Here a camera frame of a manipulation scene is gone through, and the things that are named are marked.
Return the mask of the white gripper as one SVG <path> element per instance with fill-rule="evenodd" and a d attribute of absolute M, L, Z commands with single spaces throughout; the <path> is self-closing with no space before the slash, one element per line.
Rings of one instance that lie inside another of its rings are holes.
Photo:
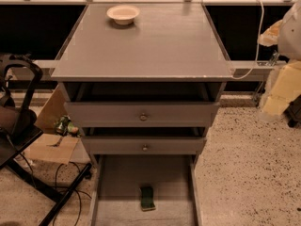
<path fill-rule="evenodd" d="M 278 52 L 295 61 L 274 69 L 261 97 L 259 118 L 273 121 L 283 114 L 290 103 L 301 95 L 301 0 L 267 28 L 258 38 L 259 45 L 277 45 Z"/>

